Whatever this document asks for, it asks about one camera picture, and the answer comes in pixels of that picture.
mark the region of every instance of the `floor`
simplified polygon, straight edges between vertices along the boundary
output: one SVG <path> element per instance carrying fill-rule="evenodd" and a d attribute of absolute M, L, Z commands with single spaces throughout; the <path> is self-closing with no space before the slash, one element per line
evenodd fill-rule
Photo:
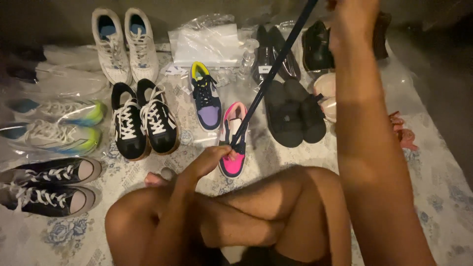
<path fill-rule="evenodd" d="M 388 111 L 399 110 L 405 126 L 416 134 L 414 144 L 419 151 L 405 150 L 412 177 L 415 204 L 435 260 L 440 266 L 467 266 L 473 261 L 473 194 L 465 177 L 439 134 L 417 94 L 411 74 L 392 54 L 380 63 Z M 171 59 L 160 54 L 160 67 Z M 169 167 L 182 171 L 216 136 L 204 135 L 195 119 L 191 97 L 178 86 L 177 77 L 160 77 L 166 96 L 181 127 L 181 146 L 168 156 L 151 154 L 148 158 L 129 162 L 118 153 L 111 141 L 102 158 L 104 172 L 90 183 L 98 201 L 87 214 L 71 219 L 51 219 L 37 215 L 13 213 L 0 206 L 0 258 L 2 265 L 113 265 L 104 232 L 108 208 L 121 196 L 143 187 L 148 172 Z M 310 81 L 304 78 L 308 86 Z M 235 95 L 229 87 L 219 88 L 222 95 Z M 321 166 L 338 172 L 336 136 L 332 125 L 324 139 L 316 144 L 302 143 L 288 149 L 272 139 L 257 119 L 250 134 L 247 160 L 242 175 L 224 178 L 216 169 L 204 177 L 197 191 L 215 196 L 247 186 L 292 164 Z M 353 265 L 363 261 L 354 235 Z"/>

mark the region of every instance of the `shoelace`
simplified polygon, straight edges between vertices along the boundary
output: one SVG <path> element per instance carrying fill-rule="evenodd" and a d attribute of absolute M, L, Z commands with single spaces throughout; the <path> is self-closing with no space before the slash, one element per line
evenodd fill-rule
<path fill-rule="evenodd" d="M 109 41 L 105 40 L 100 45 L 102 46 L 102 50 L 104 51 L 105 56 L 108 57 L 110 62 L 112 63 L 112 66 L 116 66 L 118 67 L 118 69 L 122 69 L 123 66 L 119 57 L 121 53 L 119 41 L 109 36 Z"/>
<path fill-rule="evenodd" d="M 26 170 L 26 175 L 30 177 L 31 181 L 33 182 L 39 182 L 39 178 L 43 178 L 44 180 L 51 181 L 49 177 L 56 177 L 58 180 L 62 180 L 62 178 L 70 179 L 70 174 L 72 174 L 72 171 L 74 169 L 73 165 L 69 165 L 67 167 L 63 167 L 60 169 L 51 169 L 45 172 L 40 172 L 37 173 L 33 170 Z"/>
<path fill-rule="evenodd" d="M 140 106 L 132 102 L 132 99 L 129 99 L 125 102 L 123 107 L 117 109 L 114 113 L 114 117 L 118 116 L 119 125 L 118 125 L 118 134 L 123 140 L 128 140 L 132 138 L 136 138 L 135 129 L 133 128 L 133 123 L 131 120 L 131 107 L 135 106 L 138 109 Z"/>
<path fill-rule="evenodd" d="M 150 123 L 152 125 L 151 129 L 153 130 L 152 132 L 153 135 L 166 132 L 163 121 L 162 119 L 159 118 L 158 108 L 156 108 L 157 102 L 160 102 L 162 104 L 165 104 L 165 103 L 158 99 L 154 99 L 156 96 L 164 92 L 165 87 L 161 86 L 161 88 L 160 88 L 161 90 L 157 90 L 158 86 L 154 87 L 153 91 L 151 92 L 150 101 L 145 106 L 143 106 L 143 108 L 140 111 L 140 117 L 143 124 L 143 131 L 148 131 L 148 123 Z"/>
<path fill-rule="evenodd" d="M 147 47 L 146 37 L 149 37 L 149 36 L 142 35 L 141 28 L 138 28 L 138 34 L 136 36 L 133 36 L 131 39 L 131 44 L 134 45 L 136 49 L 138 64 L 143 63 L 143 59 L 145 58 L 145 55 L 146 55 L 146 51 L 147 51 L 146 50 L 146 47 Z"/>
<path fill-rule="evenodd" d="M 15 194 L 15 198 L 18 199 L 18 207 L 17 210 L 21 211 L 21 208 L 23 208 L 26 204 L 28 203 L 42 203 L 44 205 L 52 205 L 54 207 L 59 204 L 61 208 L 64 208 L 66 204 L 66 194 L 57 194 L 57 193 L 47 193 L 45 189 L 39 190 L 34 187 L 26 188 L 23 186 L 17 186 L 14 183 L 10 184 L 3 184 L 3 186 L 0 186 L 0 188 L 8 188 L 12 193 L 15 193 L 15 190 L 17 190 Z M 31 196 L 33 194 L 36 194 L 36 200 L 32 200 Z"/>
<path fill-rule="evenodd" d="M 201 80 L 193 81 L 193 96 L 201 108 L 212 106 L 211 87 L 215 84 L 217 84 L 217 82 L 210 75 L 206 75 Z"/>
<path fill-rule="evenodd" d="M 24 138 L 26 141 L 32 138 L 38 138 L 61 143 L 71 143 L 74 141 L 72 135 L 75 132 L 76 129 L 74 126 L 53 124 L 38 119 L 35 121 L 34 127 L 25 133 Z"/>
<path fill-rule="evenodd" d="M 82 104 L 76 102 L 64 103 L 60 101 L 47 101 L 40 106 L 41 111 L 46 115 L 63 116 L 71 115 L 82 108 Z"/>

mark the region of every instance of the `pink shoe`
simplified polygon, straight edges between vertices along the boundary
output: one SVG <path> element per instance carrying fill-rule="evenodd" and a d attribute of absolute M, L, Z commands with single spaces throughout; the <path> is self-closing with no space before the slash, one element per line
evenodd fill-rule
<path fill-rule="evenodd" d="M 232 142 L 233 136 L 237 133 L 238 128 L 246 115 L 246 107 L 241 102 L 235 102 L 225 112 L 223 117 L 223 129 L 220 132 L 219 145 L 229 145 Z M 243 170 L 245 163 L 245 148 L 246 148 L 246 129 L 236 142 L 235 148 L 236 159 L 231 160 L 229 157 L 220 159 L 219 167 L 222 174 L 226 177 L 238 177 Z"/>

